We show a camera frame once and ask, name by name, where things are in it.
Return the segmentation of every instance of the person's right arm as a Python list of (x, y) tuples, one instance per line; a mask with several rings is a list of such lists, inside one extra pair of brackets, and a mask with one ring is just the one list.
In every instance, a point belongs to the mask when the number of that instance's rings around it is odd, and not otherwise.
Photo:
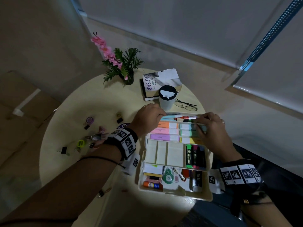
[[(199, 137), (205, 146), (223, 163), (242, 159), (241, 154), (234, 148), (232, 140), (225, 130), (225, 123), (223, 123), (217, 114), (209, 112), (199, 115), (195, 123), (201, 123), (207, 127), (207, 133), (205, 134), (199, 126), (196, 125)], [(275, 204), (271, 203), (271, 199), (268, 196), (260, 200), (260, 203), (261, 204), (257, 205), (241, 206), (241, 210), (261, 226), (291, 227), (291, 224), (278, 210)], [(248, 218), (245, 218), (245, 220), (248, 226), (258, 226)]]

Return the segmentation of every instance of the flower pot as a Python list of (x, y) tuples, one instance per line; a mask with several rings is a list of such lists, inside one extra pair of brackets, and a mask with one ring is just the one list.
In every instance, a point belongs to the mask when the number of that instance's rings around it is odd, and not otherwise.
[(134, 83), (134, 70), (133, 69), (130, 69), (128, 71), (128, 75), (127, 75), (128, 79), (127, 80), (124, 80), (123, 75), (119, 74), (119, 76), (121, 77), (121, 79), (123, 80), (123, 83), (125, 85), (131, 85), (131, 84)]

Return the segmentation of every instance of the yellow highlighter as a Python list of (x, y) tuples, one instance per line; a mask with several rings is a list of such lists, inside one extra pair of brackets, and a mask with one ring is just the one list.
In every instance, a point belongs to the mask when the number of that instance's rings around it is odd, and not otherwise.
[(202, 140), (198, 139), (198, 138), (184, 138), (184, 137), (180, 137), (180, 142), (181, 143), (190, 143), (190, 144), (203, 145)]

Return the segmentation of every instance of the table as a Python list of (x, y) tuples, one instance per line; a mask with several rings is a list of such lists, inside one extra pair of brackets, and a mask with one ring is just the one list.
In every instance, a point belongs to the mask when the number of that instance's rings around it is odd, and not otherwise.
[[(84, 137), (88, 132), (97, 131), (100, 125), (113, 131), (118, 125), (118, 111), (122, 112), (124, 122), (131, 122), (143, 105), (153, 103), (144, 101), (139, 83), (142, 74), (151, 72), (155, 71), (135, 70), (134, 83), (130, 86), (124, 86), (118, 76), (103, 84), (104, 75), (100, 75), (66, 98), (51, 119), (42, 141), (39, 170), (43, 186), (80, 158), (77, 152), (71, 156), (57, 153), (63, 146)], [(197, 113), (205, 113), (201, 103), (184, 85), (178, 99), (197, 105)], [(189, 112), (175, 105), (171, 111)], [(89, 116), (95, 121), (85, 130), (83, 123)], [(144, 139), (141, 139), (137, 142), (136, 152), (142, 154), (143, 150)], [(162, 225), (173, 226), (195, 204), (194, 199), (138, 191), (139, 175), (124, 175), (120, 170), (116, 167), (103, 187), (103, 190), (109, 187), (112, 190), (102, 198), (95, 198), (73, 226), (154, 226), (156, 223), (150, 217), (155, 220), (157, 217)]]

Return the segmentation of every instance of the orange highlighter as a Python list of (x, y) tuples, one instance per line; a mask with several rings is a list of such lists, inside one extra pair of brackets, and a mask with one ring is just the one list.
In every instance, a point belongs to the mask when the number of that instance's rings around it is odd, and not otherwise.
[(178, 128), (178, 124), (176, 122), (162, 122), (160, 121), (158, 127), (162, 128)]

